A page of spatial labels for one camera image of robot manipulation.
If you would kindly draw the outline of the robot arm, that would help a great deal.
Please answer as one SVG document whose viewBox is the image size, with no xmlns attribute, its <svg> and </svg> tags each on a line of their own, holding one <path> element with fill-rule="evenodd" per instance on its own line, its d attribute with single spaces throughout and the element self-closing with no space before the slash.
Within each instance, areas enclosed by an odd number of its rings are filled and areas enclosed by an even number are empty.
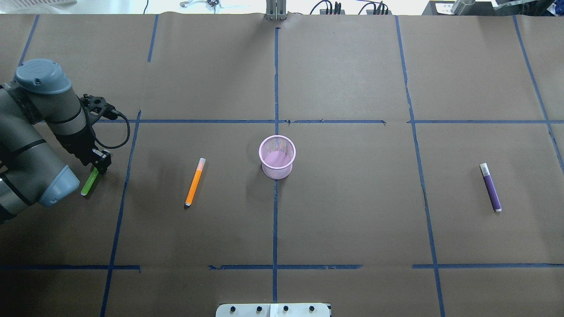
<svg viewBox="0 0 564 317">
<path fill-rule="evenodd" d="M 79 97 L 62 67 L 50 59 L 31 59 L 1 85 L 1 222 L 40 203 L 53 206 L 79 187 L 71 168 L 36 130 L 44 121 L 56 140 L 83 165 L 105 173 L 111 164 L 107 146 L 97 146 L 93 124 L 120 113 L 104 98 Z"/>
</svg>

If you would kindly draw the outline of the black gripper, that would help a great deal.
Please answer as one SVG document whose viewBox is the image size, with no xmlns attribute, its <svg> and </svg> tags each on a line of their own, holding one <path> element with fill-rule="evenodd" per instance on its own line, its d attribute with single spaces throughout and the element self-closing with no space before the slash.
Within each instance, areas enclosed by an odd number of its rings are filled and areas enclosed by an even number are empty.
<svg viewBox="0 0 564 317">
<path fill-rule="evenodd" d="M 101 175 L 104 175 L 111 166 L 111 152 L 91 148 L 81 151 L 79 160 L 83 166 L 92 165 Z"/>
</svg>

